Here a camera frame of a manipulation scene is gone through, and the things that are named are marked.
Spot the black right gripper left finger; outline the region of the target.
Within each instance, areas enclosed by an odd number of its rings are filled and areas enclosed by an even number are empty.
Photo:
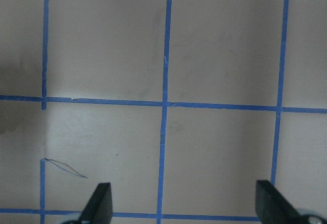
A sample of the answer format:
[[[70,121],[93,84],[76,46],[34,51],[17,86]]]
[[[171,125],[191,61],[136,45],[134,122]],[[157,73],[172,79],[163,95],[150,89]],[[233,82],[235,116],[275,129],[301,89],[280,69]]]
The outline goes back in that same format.
[[[99,183],[87,202],[77,223],[109,224],[113,216],[110,183]]]

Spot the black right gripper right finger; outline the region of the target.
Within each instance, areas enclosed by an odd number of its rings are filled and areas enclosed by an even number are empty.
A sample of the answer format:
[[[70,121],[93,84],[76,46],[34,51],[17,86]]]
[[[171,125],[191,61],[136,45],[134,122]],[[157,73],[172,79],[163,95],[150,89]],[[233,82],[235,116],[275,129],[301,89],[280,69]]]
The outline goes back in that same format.
[[[305,223],[305,219],[268,180],[257,180],[255,212],[263,224]]]

